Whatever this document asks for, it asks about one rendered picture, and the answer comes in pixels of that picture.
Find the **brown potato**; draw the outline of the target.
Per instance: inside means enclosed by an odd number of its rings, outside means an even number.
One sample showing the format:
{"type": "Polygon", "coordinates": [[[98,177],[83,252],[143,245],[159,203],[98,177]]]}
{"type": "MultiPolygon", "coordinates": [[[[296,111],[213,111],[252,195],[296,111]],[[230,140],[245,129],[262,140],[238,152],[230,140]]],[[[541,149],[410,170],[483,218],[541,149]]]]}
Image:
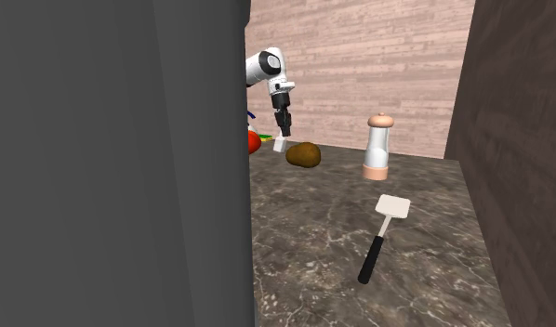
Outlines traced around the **brown potato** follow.
{"type": "Polygon", "coordinates": [[[320,148],[311,142],[291,146],[285,153],[286,160],[295,166],[313,168],[322,160],[320,148]]]}

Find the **clear pink salt grinder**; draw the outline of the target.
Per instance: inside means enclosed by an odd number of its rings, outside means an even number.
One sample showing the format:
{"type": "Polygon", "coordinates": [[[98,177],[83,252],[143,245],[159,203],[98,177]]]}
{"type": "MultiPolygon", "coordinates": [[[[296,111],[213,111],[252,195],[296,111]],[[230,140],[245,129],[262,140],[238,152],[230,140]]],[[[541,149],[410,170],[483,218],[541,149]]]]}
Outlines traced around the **clear pink salt grinder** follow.
{"type": "Polygon", "coordinates": [[[380,112],[371,116],[369,125],[369,139],[364,153],[363,177],[371,180],[385,180],[388,178],[389,135],[394,120],[380,112]]]}

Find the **tall grey cabinet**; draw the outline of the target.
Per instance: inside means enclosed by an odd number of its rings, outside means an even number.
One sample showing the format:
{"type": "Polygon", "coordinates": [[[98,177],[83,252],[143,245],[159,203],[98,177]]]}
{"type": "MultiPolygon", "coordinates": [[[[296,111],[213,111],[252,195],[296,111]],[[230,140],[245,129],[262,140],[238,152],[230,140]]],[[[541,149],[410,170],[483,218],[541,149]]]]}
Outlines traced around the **tall grey cabinet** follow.
{"type": "Polygon", "coordinates": [[[257,327],[251,0],[0,0],[0,327],[257,327]]]}

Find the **dark brown wooden cabinet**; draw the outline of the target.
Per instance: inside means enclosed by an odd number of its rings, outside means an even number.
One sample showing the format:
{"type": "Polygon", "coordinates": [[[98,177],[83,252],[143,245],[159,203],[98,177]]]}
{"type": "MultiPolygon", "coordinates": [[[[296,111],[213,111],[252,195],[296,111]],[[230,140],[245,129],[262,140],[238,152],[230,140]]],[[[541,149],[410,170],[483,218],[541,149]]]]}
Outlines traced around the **dark brown wooden cabinet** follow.
{"type": "Polygon", "coordinates": [[[476,0],[444,153],[512,327],[556,327],[556,0],[476,0]]]}

